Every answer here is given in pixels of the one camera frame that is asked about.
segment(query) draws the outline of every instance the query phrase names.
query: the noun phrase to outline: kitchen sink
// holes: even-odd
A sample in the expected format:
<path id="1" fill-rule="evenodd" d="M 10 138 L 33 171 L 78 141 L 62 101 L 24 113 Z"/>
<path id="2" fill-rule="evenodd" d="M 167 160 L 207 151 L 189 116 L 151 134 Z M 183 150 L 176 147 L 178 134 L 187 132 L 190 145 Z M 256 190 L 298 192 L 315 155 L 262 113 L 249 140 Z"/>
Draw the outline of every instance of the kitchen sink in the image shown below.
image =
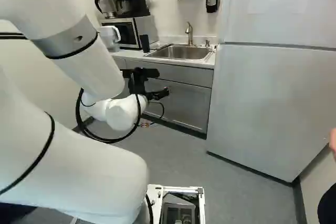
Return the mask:
<path id="1" fill-rule="evenodd" d="M 181 44 L 172 44 L 163 49 L 151 52 L 145 57 L 166 58 L 177 60 L 205 60 L 213 53 L 212 48 L 205 46 L 188 46 Z"/>

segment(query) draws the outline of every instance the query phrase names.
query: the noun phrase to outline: white wall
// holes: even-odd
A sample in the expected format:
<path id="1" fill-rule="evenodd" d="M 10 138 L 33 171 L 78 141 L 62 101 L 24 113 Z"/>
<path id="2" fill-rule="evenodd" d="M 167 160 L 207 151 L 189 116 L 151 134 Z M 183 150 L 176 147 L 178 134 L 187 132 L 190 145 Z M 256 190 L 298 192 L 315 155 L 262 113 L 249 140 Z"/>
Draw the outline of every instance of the white wall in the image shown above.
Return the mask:
<path id="1" fill-rule="evenodd" d="M 318 224 L 317 207 L 320 199 L 336 183 L 336 162 L 331 152 L 323 150 L 300 179 L 307 223 Z"/>
<path id="2" fill-rule="evenodd" d="M 77 0 L 98 27 L 94 0 Z M 17 31 L 9 22 L 0 21 L 0 31 Z M 79 92 L 71 79 L 29 41 L 0 40 L 0 65 L 20 90 L 41 109 L 68 128 L 74 128 L 75 103 Z"/>
<path id="3" fill-rule="evenodd" d="M 185 36 L 189 21 L 195 36 L 216 36 L 218 13 L 207 13 L 206 0 L 151 0 L 159 36 Z"/>

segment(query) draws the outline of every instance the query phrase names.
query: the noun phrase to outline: white countertop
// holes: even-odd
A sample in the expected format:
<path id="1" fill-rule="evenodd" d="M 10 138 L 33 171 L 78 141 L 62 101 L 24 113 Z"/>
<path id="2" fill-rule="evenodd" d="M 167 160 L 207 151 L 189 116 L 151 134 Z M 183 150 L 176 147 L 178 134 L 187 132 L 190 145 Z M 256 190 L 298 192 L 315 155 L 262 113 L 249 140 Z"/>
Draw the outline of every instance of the white countertop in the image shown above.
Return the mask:
<path id="1" fill-rule="evenodd" d="M 142 50 L 127 50 L 121 49 L 118 52 L 111 52 L 111 56 L 119 59 L 130 59 L 146 62 L 156 62 L 170 65 L 197 67 L 197 68 L 215 68 L 216 53 L 210 55 L 208 59 L 203 60 L 177 60 L 177 59 L 164 59 L 164 58 L 153 58 L 145 57 L 146 53 Z"/>

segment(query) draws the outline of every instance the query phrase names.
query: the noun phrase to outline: white refrigerator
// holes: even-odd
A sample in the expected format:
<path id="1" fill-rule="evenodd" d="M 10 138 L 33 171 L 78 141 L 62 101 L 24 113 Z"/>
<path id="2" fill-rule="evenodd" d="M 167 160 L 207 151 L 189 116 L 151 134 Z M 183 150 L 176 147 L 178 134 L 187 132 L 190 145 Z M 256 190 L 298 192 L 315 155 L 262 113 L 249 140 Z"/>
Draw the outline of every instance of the white refrigerator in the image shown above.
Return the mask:
<path id="1" fill-rule="evenodd" d="M 336 0 L 222 0 L 207 149 L 292 182 L 336 127 Z"/>

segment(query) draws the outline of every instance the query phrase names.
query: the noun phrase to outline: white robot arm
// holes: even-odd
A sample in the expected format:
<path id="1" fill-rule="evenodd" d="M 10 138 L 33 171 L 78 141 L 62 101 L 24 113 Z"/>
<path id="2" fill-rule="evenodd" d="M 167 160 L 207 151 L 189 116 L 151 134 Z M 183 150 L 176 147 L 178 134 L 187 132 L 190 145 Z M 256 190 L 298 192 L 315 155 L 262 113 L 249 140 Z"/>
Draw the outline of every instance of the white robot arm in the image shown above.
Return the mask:
<path id="1" fill-rule="evenodd" d="M 95 118 L 125 130 L 137 117 L 134 95 L 75 0 L 0 0 L 11 21 L 85 90 Z M 139 96 L 141 111 L 147 99 Z M 144 205 L 148 170 L 137 155 L 81 136 L 34 106 L 0 70 L 0 202 L 54 208 L 98 224 L 130 224 Z"/>

